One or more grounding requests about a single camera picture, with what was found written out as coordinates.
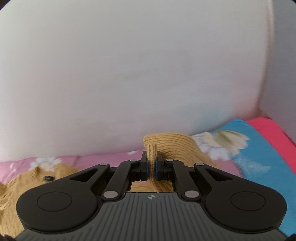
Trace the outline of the mustard cable-knit sweater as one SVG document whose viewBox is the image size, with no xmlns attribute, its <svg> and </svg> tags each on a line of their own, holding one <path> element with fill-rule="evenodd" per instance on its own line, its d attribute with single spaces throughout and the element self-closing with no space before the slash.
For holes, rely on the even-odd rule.
<svg viewBox="0 0 296 241">
<path fill-rule="evenodd" d="M 161 152 L 163 158 L 182 161 L 186 166 L 201 162 L 217 166 L 198 140 L 180 133 L 158 133 L 144 137 L 148 160 Z M 47 182 L 77 173 L 91 166 L 109 162 L 111 166 L 130 159 L 139 159 L 142 151 L 104 156 L 28 158 L 1 163 L 1 238 L 13 240 L 23 226 L 16 213 L 17 199 L 26 191 Z"/>
</svg>

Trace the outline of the pink floral bed sheet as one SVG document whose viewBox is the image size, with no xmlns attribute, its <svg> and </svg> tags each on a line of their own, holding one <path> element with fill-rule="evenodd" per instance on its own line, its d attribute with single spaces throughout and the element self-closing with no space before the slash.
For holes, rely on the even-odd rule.
<svg viewBox="0 0 296 241">
<path fill-rule="evenodd" d="M 221 133 L 234 131 L 241 133 L 241 138 L 230 136 L 238 154 L 230 152 L 229 147 L 222 147 L 206 140 L 205 133 L 193 135 L 202 152 L 207 154 L 224 171 L 241 177 L 256 178 L 272 168 L 286 168 L 295 174 L 295 144 L 288 138 L 278 124 L 269 118 L 254 118 L 243 121 L 235 119 L 218 129 Z M 77 169 L 107 162 L 117 166 L 129 159 L 138 159 L 142 150 L 95 155 L 95 156 L 63 156 L 46 158 L 27 158 L 19 161 L 1 163 L 1 183 L 8 183 L 18 174 L 35 167 L 53 171 L 58 163 L 64 163 Z"/>
</svg>

